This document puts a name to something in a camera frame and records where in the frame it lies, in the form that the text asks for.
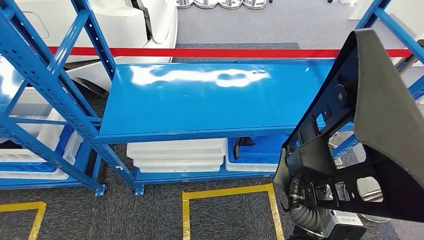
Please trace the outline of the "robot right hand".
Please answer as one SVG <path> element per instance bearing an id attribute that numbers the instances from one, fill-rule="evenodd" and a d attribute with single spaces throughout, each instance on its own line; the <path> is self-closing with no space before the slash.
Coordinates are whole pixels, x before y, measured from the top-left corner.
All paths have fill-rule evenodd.
<path id="1" fill-rule="evenodd" d="M 285 208 L 284 211 L 287 213 L 292 209 L 300 207 L 304 199 L 304 183 L 299 178 L 294 177 L 287 194 L 288 207 Z"/>

